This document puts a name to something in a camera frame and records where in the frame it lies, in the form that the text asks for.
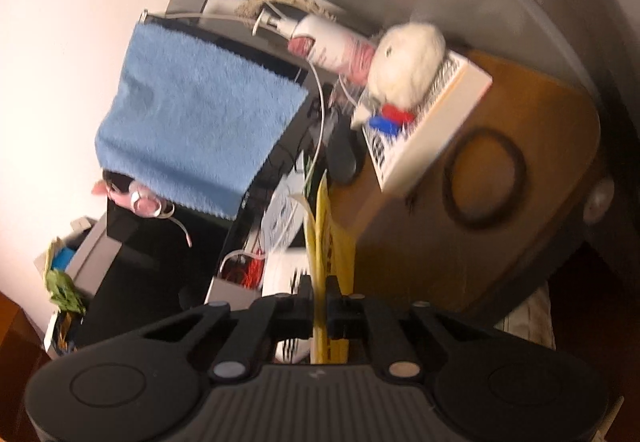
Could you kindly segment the yellow white plastic bag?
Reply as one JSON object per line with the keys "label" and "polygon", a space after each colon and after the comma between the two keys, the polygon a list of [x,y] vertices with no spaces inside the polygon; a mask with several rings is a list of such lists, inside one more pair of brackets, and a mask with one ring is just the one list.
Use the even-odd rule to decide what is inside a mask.
{"label": "yellow white plastic bag", "polygon": [[314,291],[314,329],[310,360],[312,364],[344,364],[348,358],[348,341],[331,340],[326,330],[326,278],[336,276],[341,291],[354,291],[356,243],[332,218],[328,177],[324,174],[316,194],[316,209],[311,212],[302,195],[294,199],[305,210],[304,232]]}

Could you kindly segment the illustrated white mouse pad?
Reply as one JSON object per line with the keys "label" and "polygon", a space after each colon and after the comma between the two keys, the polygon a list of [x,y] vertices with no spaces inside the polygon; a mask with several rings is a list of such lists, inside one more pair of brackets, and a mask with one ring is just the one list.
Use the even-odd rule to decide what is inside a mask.
{"label": "illustrated white mouse pad", "polygon": [[305,173],[292,169],[276,186],[260,221],[266,254],[291,246],[303,226],[305,210],[294,196],[303,194],[304,181]]}

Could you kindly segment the black computer monitor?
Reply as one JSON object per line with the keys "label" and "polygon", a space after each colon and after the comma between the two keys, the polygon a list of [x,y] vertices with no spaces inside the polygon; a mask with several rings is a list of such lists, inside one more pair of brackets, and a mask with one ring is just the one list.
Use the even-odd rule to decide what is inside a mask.
{"label": "black computer monitor", "polygon": [[134,26],[94,139],[119,252],[79,347],[201,304],[222,256],[311,158],[323,89],[308,68],[178,20]]}

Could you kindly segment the black computer mouse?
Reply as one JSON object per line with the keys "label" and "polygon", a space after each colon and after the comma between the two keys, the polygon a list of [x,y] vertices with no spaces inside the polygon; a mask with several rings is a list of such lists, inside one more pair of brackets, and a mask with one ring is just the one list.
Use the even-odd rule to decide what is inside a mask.
{"label": "black computer mouse", "polygon": [[341,119],[329,138],[326,147],[326,163],[332,181],[349,185],[361,169],[361,147],[357,133],[350,128],[347,119]]}

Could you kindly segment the pink headphones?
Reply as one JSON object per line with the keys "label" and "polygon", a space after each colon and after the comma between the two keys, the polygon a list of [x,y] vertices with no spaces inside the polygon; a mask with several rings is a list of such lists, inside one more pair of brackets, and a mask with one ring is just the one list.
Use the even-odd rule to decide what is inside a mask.
{"label": "pink headphones", "polygon": [[192,238],[184,224],[175,217],[173,202],[157,196],[149,188],[137,181],[130,181],[126,190],[122,184],[101,180],[93,185],[91,194],[105,196],[115,205],[131,211],[142,219],[168,220],[183,232],[186,244],[192,247]]}

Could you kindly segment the grey shelf box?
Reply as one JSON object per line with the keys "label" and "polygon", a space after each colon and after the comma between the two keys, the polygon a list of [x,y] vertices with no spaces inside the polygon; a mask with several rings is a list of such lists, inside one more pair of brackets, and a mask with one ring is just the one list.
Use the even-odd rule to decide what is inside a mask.
{"label": "grey shelf box", "polygon": [[70,235],[54,240],[51,269],[66,274],[91,299],[121,246],[107,234],[106,214],[99,220],[83,217],[72,223]]}

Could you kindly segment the blue fluffy towel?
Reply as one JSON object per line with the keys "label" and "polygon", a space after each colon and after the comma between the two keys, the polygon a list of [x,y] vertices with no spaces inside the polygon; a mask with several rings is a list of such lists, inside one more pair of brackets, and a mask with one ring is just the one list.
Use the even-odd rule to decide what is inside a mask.
{"label": "blue fluffy towel", "polygon": [[307,95],[216,44],[137,24],[96,158],[179,206],[233,219]]}

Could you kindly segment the green plush on shelf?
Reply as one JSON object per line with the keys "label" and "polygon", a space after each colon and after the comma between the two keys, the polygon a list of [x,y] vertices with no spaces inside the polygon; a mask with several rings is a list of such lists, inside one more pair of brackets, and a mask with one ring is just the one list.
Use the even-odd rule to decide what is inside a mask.
{"label": "green plush on shelf", "polygon": [[50,243],[44,257],[43,284],[49,293],[50,301],[60,312],[86,314],[84,298],[73,280],[65,273],[53,267],[56,243]]}

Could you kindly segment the white plush toy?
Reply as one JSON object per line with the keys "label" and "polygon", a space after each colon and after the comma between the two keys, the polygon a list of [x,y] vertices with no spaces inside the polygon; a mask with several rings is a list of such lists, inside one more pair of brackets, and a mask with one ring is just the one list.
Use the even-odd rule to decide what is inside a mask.
{"label": "white plush toy", "polygon": [[444,60],[446,40],[432,24],[391,27],[378,43],[367,89],[378,102],[400,110],[420,105]]}

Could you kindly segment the white pink pump bottle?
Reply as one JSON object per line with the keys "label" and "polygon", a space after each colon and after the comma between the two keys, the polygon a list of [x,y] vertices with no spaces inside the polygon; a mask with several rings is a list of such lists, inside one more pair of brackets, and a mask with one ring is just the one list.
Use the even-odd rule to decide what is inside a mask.
{"label": "white pink pump bottle", "polygon": [[314,14],[301,20],[277,16],[262,9],[252,33],[268,30],[286,41],[286,50],[353,84],[367,84],[376,45],[365,36]]}

